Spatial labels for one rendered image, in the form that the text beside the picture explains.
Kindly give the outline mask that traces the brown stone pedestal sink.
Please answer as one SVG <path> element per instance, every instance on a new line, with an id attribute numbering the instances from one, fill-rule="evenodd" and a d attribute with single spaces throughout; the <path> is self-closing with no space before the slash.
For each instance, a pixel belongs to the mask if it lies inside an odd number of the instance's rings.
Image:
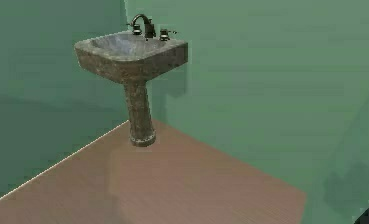
<path id="1" fill-rule="evenodd" d="M 74 51 L 82 69 L 124 86 L 132 145 L 153 144 L 156 131 L 147 82 L 186 64 L 188 43 L 178 39 L 161 41 L 122 31 L 78 41 Z"/>

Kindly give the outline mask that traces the dark curved sink faucet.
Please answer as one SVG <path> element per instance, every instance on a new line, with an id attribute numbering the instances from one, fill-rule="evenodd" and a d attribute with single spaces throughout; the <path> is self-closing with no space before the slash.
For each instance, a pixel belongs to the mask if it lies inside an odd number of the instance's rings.
<path id="1" fill-rule="evenodd" d="M 148 18 L 145 14 L 137 14 L 134 16 L 134 18 L 131 20 L 131 23 L 137 24 L 137 20 L 141 18 L 144 22 L 144 33 L 146 38 L 154 38 L 156 36 L 156 31 L 154 24 L 152 23 L 152 20 Z"/>

